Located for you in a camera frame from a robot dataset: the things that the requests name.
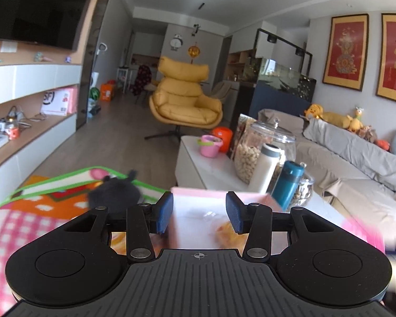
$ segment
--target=yellow armchair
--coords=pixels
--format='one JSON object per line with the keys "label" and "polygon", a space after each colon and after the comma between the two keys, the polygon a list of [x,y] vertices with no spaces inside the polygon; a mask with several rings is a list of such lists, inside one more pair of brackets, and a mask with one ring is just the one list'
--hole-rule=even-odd
{"label": "yellow armchair", "polygon": [[181,126],[212,129],[223,118],[222,103],[203,94],[200,81],[208,78],[208,65],[196,65],[161,57],[158,70],[164,75],[149,99],[154,117],[165,124],[176,125],[174,131],[145,139],[182,136]]}

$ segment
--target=black circular cover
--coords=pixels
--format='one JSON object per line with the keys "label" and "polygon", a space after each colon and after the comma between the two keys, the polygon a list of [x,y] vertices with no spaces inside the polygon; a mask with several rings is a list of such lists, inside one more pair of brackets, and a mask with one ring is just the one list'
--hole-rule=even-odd
{"label": "black circular cover", "polygon": [[51,232],[16,251],[5,270],[11,289],[43,306],[80,304],[106,292],[121,274],[120,258],[108,245],[77,234],[84,233]]}
{"label": "black circular cover", "polygon": [[331,306],[358,305],[383,293],[391,278],[387,257],[341,231],[314,233],[287,247],[276,265],[282,282],[305,299]]}

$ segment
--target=ribbed gray surface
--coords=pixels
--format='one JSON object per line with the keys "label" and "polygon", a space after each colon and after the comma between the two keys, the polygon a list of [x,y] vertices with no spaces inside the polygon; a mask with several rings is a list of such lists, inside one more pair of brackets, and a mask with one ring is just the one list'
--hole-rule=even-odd
{"label": "ribbed gray surface", "polygon": [[329,309],[302,301],[281,286],[265,264],[252,264],[233,250],[165,250],[147,264],[134,264],[123,281],[93,303],[44,309],[19,303],[9,317],[388,317],[379,303]]}

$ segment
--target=play mat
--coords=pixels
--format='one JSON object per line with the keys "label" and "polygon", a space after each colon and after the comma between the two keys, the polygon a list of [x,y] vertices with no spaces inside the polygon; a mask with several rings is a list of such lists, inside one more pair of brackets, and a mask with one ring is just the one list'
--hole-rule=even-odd
{"label": "play mat", "polygon": [[[81,169],[52,179],[33,176],[0,205],[0,316],[16,302],[4,275],[11,254],[86,212],[88,192],[106,175],[126,177],[104,167]],[[137,180],[133,183],[149,203],[155,203],[165,192]],[[114,232],[111,247],[126,254],[126,233]]]}

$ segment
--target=hanging ornament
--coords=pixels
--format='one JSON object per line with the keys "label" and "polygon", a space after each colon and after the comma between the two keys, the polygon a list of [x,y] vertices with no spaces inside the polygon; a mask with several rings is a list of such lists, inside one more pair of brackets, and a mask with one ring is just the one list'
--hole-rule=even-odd
{"label": "hanging ornament", "polygon": [[193,63],[194,59],[199,56],[200,53],[201,53],[201,50],[199,49],[199,47],[197,47],[197,43],[195,42],[195,45],[192,45],[188,49],[188,55],[192,58],[191,64]]}

